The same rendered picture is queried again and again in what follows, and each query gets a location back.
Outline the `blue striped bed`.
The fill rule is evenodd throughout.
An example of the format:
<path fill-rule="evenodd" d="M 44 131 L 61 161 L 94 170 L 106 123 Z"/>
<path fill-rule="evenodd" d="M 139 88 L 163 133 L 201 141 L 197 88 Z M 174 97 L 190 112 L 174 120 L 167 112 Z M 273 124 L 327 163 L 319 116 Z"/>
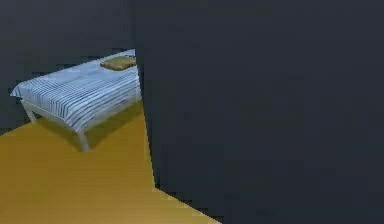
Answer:
<path fill-rule="evenodd" d="M 32 122 L 38 115 L 76 133 L 89 150 L 85 133 L 141 100 L 138 69 L 113 71 L 103 58 L 42 75 L 17 84 L 17 97 Z"/>

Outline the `olive green pillow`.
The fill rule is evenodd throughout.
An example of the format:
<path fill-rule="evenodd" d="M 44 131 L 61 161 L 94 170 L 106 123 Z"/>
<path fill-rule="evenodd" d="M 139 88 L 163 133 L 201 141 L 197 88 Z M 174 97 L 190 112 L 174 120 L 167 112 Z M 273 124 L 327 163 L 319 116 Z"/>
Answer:
<path fill-rule="evenodd" d="M 100 66 L 113 71 L 123 71 L 136 65 L 136 58 L 133 56 L 117 56 L 100 63 Z"/>

